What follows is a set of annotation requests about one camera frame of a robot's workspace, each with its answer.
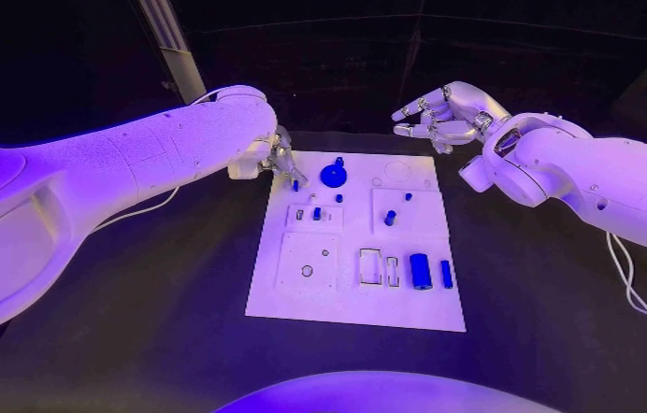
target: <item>foreground white object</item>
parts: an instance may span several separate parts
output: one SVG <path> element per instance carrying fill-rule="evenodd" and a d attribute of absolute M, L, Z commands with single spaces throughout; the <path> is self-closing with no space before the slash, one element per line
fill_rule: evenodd
<path fill-rule="evenodd" d="M 347 181 L 333 189 L 320 172 L 337 157 Z M 287 178 L 274 178 L 245 314 L 465 332 L 455 275 L 451 289 L 442 283 L 440 262 L 453 268 L 453 259 L 432 158 L 295 151 L 294 160 L 310 185 L 294 192 Z M 428 256 L 428 291 L 412 286 L 415 253 Z"/>
<path fill-rule="evenodd" d="M 493 184 L 525 206 L 562 200 L 592 226 L 647 246 L 647 144 L 594 138 L 549 114 L 512 116 L 491 97 L 454 81 L 392 114 L 421 113 L 421 124 L 398 124 L 398 135 L 428 138 L 438 152 L 480 140 L 483 155 L 460 174 L 484 191 Z"/>
<path fill-rule="evenodd" d="M 290 164 L 285 140 L 262 93 L 233 86 L 218 102 L 0 149 L 0 323 L 52 286 L 102 221 L 228 165 L 232 178 L 254 178 L 261 168 L 281 171 L 277 162 Z M 277 150 L 277 162 L 259 164 Z"/>
<path fill-rule="evenodd" d="M 352 411 L 355 413 L 558 413 L 535 402 L 453 378 L 349 371 L 295 378 L 252 392 L 219 413 Z"/>

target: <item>small blue part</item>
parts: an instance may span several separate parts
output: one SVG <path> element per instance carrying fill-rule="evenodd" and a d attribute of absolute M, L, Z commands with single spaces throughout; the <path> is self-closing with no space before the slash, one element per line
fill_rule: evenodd
<path fill-rule="evenodd" d="M 454 281 L 451 280 L 451 269 L 448 268 L 448 261 L 441 261 L 441 270 L 442 283 L 445 284 L 445 288 L 451 289 L 454 287 Z"/>
<path fill-rule="evenodd" d="M 418 253 L 411 254 L 411 274 L 414 276 L 414 289 L 428 290 L 431 288 L 431 273 L 428 272 L 428 256 Z"/>
<path fill-rule="evenodd" d="M 385 225 L 392 226 L 393 223 L 395 223 L 395 210 L 389 210 L 389 212 L 386 213 Z"/>
<path fill-rule="evenodd" d="M 346 183 L 347 173 L 344 169 L 344 160 L 337 158 L 334 160 L 334 164 L 326 166 L 323 168 L 320 179 L 321 183 L 327 186 L 336 189 L 337 187 L 342 187 Z"/>

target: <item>dark table surface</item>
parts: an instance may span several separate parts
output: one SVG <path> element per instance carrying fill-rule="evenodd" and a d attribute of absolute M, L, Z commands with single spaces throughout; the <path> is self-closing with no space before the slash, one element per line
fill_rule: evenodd
<path fill-rule="evenodd" d="M 431 154 L 425 140 L 295 133 L 295 150 Z M 311 374 L 458 378 L 568 412 L 644 411 L 647 318 L 604 233 L 561 202 L 530 209 L 437 157 L 465 334 L 244 315 L 271 174 L 226 172 L 92 235 L 0 338 L 3 411 L 210 411 Z M 647 249 L 628 244 L 647 292 Z"/>

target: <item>white board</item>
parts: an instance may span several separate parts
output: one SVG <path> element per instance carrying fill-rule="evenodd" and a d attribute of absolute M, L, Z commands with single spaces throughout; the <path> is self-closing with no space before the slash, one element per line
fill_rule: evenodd
<path fill-rule="evenodd" d="M 331 189 L 320 173 L 337 157 L 347 181 Z M 294 192 L 288 179 L 274 177 L 245 314 L 465 332 L 432 158 L 294 151 L 294 159 L 310 182 Z M 414 289 L 415 253 L 428 256 L 427 291 Z"/>

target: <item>robotic arm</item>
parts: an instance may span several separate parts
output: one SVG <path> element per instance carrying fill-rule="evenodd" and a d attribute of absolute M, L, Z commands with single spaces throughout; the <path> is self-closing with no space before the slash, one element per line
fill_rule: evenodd
<path fill-rule="evenodd" d="M 274 109 L 248 86 L 108 130 L 0 149 L 0 324 L 52 286 L 97 225 L 223 167 L 235 179 L 272 170 L 307 182 Z"/>
<path fill-rule="evenodd" d="M 409 103 L 391 118 L 398 135 L 428 138 L 440 153 L 478 140 L 483 154 L 460 170 L 477 192 L 493 184 L 525 206 L 562 200 L 592 226 L 647 246 L 647 144 L 594 138 L 549 114 L 512 116 L 490 96 L 454 81 Z"/>

